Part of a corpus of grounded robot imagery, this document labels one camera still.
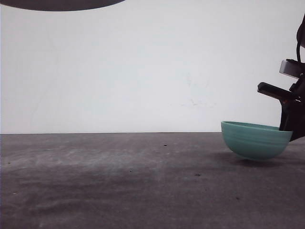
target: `ceramic bowl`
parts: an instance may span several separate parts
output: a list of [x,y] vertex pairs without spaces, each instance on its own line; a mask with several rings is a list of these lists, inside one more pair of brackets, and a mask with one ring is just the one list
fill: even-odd
[[267,160],[279,155],[290,142],[292,131],[252,123],[221,122],[226,145],[238,156],[249,160]]

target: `dark overhead object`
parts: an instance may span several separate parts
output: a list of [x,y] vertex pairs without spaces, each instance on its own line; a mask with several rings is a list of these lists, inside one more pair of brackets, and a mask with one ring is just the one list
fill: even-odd
[[1,0],[1,4],[27,10],[75,11],[110,6],[124,0]]

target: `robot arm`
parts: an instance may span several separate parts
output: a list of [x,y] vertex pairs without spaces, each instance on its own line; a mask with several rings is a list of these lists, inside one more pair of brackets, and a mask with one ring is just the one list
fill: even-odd
[[300,58],[300,47],[305,48],[305,15],[296,39],[297,61],[282,61],[280,73],[296,78],[297,82],[292,84],[289,91],[264,82],[257,87],[258,92],[280,101],[282,116],[279,130],[293,131],[290,141],[305,136],[305,63]]

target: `gray table surface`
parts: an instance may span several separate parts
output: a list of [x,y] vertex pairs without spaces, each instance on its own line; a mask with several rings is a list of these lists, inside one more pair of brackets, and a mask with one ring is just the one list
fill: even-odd
[[303,229],[305,138],[266,162],[220,133],[1,136],[2,229]]

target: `white backdrop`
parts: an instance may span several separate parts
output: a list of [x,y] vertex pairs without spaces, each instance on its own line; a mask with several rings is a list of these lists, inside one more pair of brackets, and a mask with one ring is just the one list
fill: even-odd
[[295,59],[304,0],[126,0],[41,12],[1,6],[1,132],[217,132],[280,123],[261,81]]

